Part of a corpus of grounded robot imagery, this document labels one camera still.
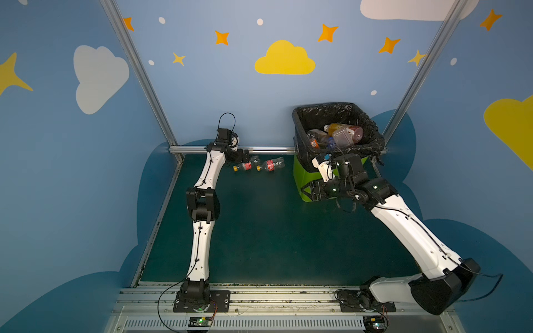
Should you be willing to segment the clear bottle yellow cap red label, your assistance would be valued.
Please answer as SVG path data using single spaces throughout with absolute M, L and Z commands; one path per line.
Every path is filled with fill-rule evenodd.
M 254 155 L 250 157 L 250 160 L 248 162 L 242 162 L 235 166 L 233 166 L 233 171 L 249 171 L 252 169 L 255 169 L 257 166 L 261 164 L 260 157 L 258 155 Z

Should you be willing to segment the green trash bin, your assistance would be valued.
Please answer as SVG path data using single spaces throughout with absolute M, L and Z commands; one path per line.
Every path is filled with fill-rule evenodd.
M 361 193 L 362 193 L 362 200 L 361 201 L 355 201 L 355 202 L 357 202 L 357 203 L 366 203 L 369 200 L 369 195 L 365 192 L 365 190 L 363 189 L 362 186 L 363 186 L 363 184 L 365 184 L 366 182 L 369 181 L 369 178 L 368 178 L 367 172 L 364 170 L 361 158 L 359 157 L 359 155 L 356 155 L 356 154 L 353 154 L 353 153 L 348 154 L 348 155 L 342 155 L 340 157 L 336 157 L 335 159 L 337 159 L 337 158 L 341 158 L 341 159 L 344 159 L 346 161 L 346 175 L 343 178 L 345 178 L 347 176 L 353 176 L 354 179 L 357 181 L 357 184 L 355 186 L 356 189 L 361 191 Z M 319 179 L 322 179 L 320 173 L 319 173 L 319 177 L 317 179 L 314 179 L 314 180 L 319 180 Z M 300 193 L 308 201 L 312 201 L 310 199 L 310 182 L 311 181 L 313 181 L 313 180 L 304 181 L 303 184 L 301 186 L 299 186 Z

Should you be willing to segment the dark red juice bottle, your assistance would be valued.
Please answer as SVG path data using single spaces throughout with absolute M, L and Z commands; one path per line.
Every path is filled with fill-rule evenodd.
M 362 127 L 349 124 L 332 123 L 325 125 L 323 130 L 333 138 L 339 147 L 358 144 L 364 136 Z

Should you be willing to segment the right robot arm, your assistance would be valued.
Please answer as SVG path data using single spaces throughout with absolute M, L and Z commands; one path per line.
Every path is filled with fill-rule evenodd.
M 359 293 L 366 306 L 416 303 L 426 312 L 440 315 L 469 290 L 480 273 L 475 260 L 462 259 L 440 241 L 384 178 L 358 184 L 338 178 L 312 182 L 313 199 L 330 197 L 350 198 L 372 213 L 392 231 L 420 269 L 413 276 L 370 279 Z

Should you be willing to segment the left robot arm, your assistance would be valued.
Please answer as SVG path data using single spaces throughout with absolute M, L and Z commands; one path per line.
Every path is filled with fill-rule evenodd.
M 206 312 L 211 304 L 209 256 L 212 231 L 219 217 L 216 184 L 227 161 L 239 162 L 245 156 L 238 140 L 215 140 L 205 147 L 206 159 L 201 175 L 186 191 L 187 212 L 192 220 L 193 243 L 190 266 L 180 287 L 177 301 L 186 309 Z

